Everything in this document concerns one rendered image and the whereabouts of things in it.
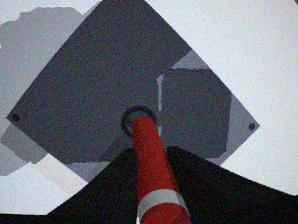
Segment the dark grey square panel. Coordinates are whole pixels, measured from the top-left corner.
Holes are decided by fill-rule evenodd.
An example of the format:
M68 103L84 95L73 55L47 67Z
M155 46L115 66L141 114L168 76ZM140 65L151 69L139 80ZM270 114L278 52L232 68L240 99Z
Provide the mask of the dark grey square panel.
M220 165L257 129L229 87L145 0L101 0L41 69L7 120L93 180L152 117L166 155Z

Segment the red peg with grey band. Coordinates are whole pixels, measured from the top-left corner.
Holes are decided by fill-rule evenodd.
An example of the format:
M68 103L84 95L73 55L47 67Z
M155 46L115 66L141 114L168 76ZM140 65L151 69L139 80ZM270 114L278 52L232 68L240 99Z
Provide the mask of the red peg with grey band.
M152 117L132 124L137 155L138 224L192 224Z

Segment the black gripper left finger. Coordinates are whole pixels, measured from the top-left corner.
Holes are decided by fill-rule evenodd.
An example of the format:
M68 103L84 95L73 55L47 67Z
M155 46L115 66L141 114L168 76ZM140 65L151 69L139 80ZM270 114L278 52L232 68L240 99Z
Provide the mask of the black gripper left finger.
M125 148L93 180L48 214L0 213L0 224L136 224L136 148Z

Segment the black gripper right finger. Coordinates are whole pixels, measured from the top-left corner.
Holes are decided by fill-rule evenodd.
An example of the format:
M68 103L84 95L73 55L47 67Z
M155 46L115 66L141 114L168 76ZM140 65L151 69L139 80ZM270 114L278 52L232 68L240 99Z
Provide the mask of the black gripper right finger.
M168 147L192 224L298 224L298 194L251 181L178 147Z

